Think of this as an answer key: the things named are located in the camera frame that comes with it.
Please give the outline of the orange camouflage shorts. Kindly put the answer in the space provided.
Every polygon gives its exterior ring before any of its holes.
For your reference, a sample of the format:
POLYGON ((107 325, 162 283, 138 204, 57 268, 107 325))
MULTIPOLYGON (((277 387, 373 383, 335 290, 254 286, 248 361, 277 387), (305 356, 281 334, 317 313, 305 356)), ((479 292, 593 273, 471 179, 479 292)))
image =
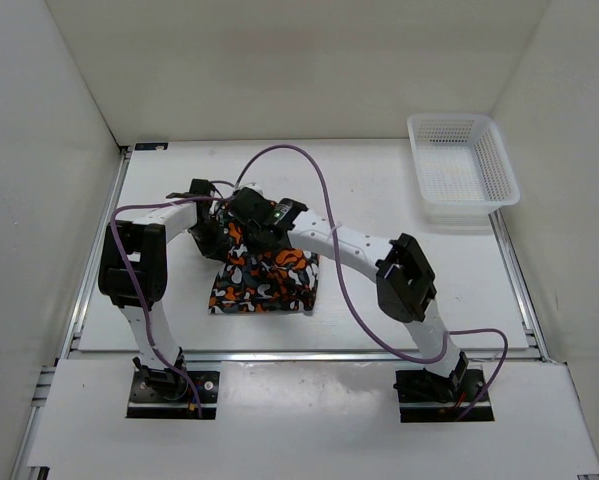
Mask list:
POLYGON ((314 309, 320 256, 299 249, 252 253, 245 227, 222 208, 215 217, 227 244, 219 249, 222 266, 211 287, 211 314, 310 312, 314 309))

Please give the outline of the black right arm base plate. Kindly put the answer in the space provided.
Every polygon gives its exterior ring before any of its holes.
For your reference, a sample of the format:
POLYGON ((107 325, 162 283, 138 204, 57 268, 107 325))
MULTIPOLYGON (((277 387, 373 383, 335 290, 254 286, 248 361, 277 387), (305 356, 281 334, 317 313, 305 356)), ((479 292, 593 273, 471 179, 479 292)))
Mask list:
POLYGON ((495 420, 488 393, 463 412, 481 394, 486 384, 481 369, 468 369, 458 387, 435 386, 424 370, 397 370, 393 388, 397 392, 400 422, 452 423, 492 422, 495 420))

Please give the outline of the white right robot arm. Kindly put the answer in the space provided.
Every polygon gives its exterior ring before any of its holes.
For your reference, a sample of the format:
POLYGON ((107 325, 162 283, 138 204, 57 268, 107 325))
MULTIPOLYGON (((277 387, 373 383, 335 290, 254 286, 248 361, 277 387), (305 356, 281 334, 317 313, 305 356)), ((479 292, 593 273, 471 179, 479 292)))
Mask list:
POLYGON ((228 212, 245 226, 252 249, 315 253, 372 281, 380 310, 403 324, 414 340, 431 393, 449 400, 463 389, 467 360, 449 338, 436 302, 435 274, 414 237, 386 239, 337 227, 301 202, 275 203, 248 187, 234 194, 228 212))

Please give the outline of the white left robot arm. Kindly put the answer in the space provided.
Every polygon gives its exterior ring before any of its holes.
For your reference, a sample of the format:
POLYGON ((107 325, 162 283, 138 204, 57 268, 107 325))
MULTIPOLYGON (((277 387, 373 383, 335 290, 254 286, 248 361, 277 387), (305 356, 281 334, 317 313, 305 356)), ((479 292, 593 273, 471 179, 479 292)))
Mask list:
POLYGON ((167 400, 185 395, 189 377, 183 350, 174 340, 162 299, 167 281, 167 244, 182 233, 194 239, 206 258, 221 260, 227 241, 213 218, 218 189, 194 179, 184 193, 148 205, 133 221, 112 218, 106 227, 98 288, 125 317, 139 355, 133 360, 144 381, 167 400))

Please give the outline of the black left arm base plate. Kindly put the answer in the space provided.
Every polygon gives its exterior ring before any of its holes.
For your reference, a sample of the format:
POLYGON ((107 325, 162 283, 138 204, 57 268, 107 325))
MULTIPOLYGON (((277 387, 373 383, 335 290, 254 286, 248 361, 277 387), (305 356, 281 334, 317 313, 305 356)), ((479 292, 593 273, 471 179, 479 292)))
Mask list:
POLYGON ((133 372, 129 391, 126 417, 129 419, 168 420, 214 420, 217 414, 220 372, 213 370, 189 370, 188 377, 194 383, 199 400, 180 376, 174 375, 173 389, 155 387, 144 374, 133 372))

